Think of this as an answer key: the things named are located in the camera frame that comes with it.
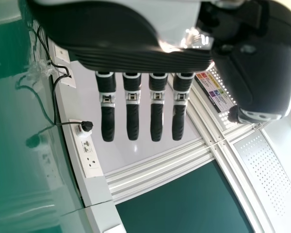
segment green wall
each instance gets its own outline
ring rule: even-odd
[[[37,26],[25,0],[0,0],[0,233],[92,232],[63,132],[48,120]]]
[[[216,161],[117,205],[127,233],[253,232]]]

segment black power cord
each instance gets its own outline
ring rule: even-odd
[[[33,88],[31,88],[31,87],[29,87],[29,86],[26,86],[26,85],[20,85],[20,81],[21,81],[21,79],[20,79],[20,80],[17,82],[17,84],[16,84],[16,90],[27,89],[27,90],[29,90],[30,92],[32,92],[32,93],[34,94],[34,96],[37,98],[38,102],[39,102],[39,105],[40,105],[40,107],[41,107],[41,109],[42,109],[42,113],[43,113],[44,117],[46,118],[46,120],[47,120],[47,121],[51,124],[51,126],[53,127],[53,126],[54,126],[54,122],[49,118],[48,114],[46,113],[46,111],[45,111],[45,109],[44,109],[44,107],[43,107],[43,103],[42,103],[42,101],[41,101],[39,95],[36,93],[36,91],[35,91]]]
[[[40,32],[41,32],[41,26],[39,26],[38,30],[37,30],[37,37],[40,41],[40,43],[42,44],[46,54],[47,54],[47,57],[48,59],[50,60],[50,63],[52,64],[52,66],[56,67],[56,68],[63,68],[65,69],[66,71],[66,74],[58,77],[56,79],[56,81],[54,82],[54,85],[53,85],[53,89],[52,89],[52,101],[53,101],[53,110],[54,110],[54,122],[53,124],[56,125],[56,126],[63,126],[63,125],[71,125],[71,124],[80,124],[81,127],[85,130],[85,131],[90,131],[92,128],[93,128],[93,123],[90,122],[90,121],[82,121],[82,122],[77,122],[77,121],[71,121],[71,122],[62,122],[62,123],[58,123],[57,122],[57,118],[58,118],[58,110],[57,110],[57,102],[56,102],[56,93],[55,93],[55,90],[56,90],[56,86],[57,84],[60,82],[61,79],[64,79],[64,78],[71,78],[71,75],[69,73],[69,69],[65,66],[59,66],[57,64],[55,64],[52,60],[52,57],[50,56],[49,54],[49,50],[46,46],[46,44],[44,43],[44,41],[42,40],[41,36],[40,36]]]

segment white wall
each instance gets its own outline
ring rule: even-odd
[[[139,111],[139,138],[129,141],[126,131],[126,102],[122,75],[116,74],[116,101],[115,101],[115,136],[113,142],[104,142],[101,137],[101,110],[98,100],[95,73],[84,68],[79,62],[72,62],[71,67],[76,79],[76,86],[82,104],[83,120],[94,123],[92,139],[102,166],[103,172],[114,171],[139,162],[143,159],[177,147],[191,140],[201,138],[197,129],[188,116],[185,119],[185,130],[182,140],[172,139],[173,92],[166,86],[164,126],[160,142],[152,142],[150,135],[150,98],[148,88],[148,74],[142,75],[141,104]]]
[[[264,129],[291,182],[291,112],[286,118],[274,121]]]

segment wall socket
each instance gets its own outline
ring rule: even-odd
[[[67,78],[61,79],[60,82],[63,83],[63,84],[66,84],[68,86],[71,86],[73,88],[77,88],[73,72],[69,67],[67,67],[67,68],[69,70],[69,73],[70,73],[71,77],[67,77]],[[59,71],[59,75],[60,76],[63,75],[63,74],[66,74],[66,70],[64,68],[58,68],[58,71]]]
[[[64,183],[56,166],[53,149],[50,145],[50,142],[53,141],[54,138],[52,138],[49,131],[39,134],[38,137],[40,139],[39,145],[33,148],[33,150],[38,153],[37,157],[50,190],[55,190],[62,187]]]
[[[59,46],[55,44],[54,44],[54,47],[55,47],[55,56],[64,62],[70,63],[68,51],[64,50],[63,48],[60,48]]]
[[[91,136],[87,138],[80,138],[76,134],[76,127],[79,125],[72,124],[70,125],[74,143],[76,145],[80,163],[82,165],[83,172],[86,178],[103,176],[103,172],[94,148],[94,143]]]

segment black plastic cover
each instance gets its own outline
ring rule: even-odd
[[[116,91],[115,74],[107,78],[98,77],[96,75],[96,80],[97,80],[99,92],[115,92]]]
[[[213,7],[210,12],[222,23],[207,26],[215,37],[211,54],[238,106],[286,116],[291,109],[291,11],[272,0],[252,0],[235,11]],[[220,35],[229,29],[224,27],[229,20],[237,31]]]
[[[167,84],[167,77],[164,79],[154,79],[149,76],[149,88],[152,91],[163,91]]]
[[[207,50],[166,53],[138,12],[113,2],[28,5],[46,34],[90,70],[137,73],[196,72],[211,63]]]
[[[194,77],[191,79],[181,79],[176,74],[174,76],[174,81],[173,81],[174,90],[176,90],[176,91],[188,91],[188,90],[190,90],[193,79],[194,79]]]
[[[124,89],[127,91],[139,91],[141,89],[141,74],[138,78],[128,79],[123,76]]]
[[[246,116],[241,109],[239,108],[239,106],[235,105],[232,108],[230,108],[229,110],[229,114],[228,114],[228,120],[230,122],[236,122],[236,123],[241,123],[239,121],[239,119],[251,122],[251,123],[261,123],[260,120],[256,120],[256,119],[252,119],[251,117]]]

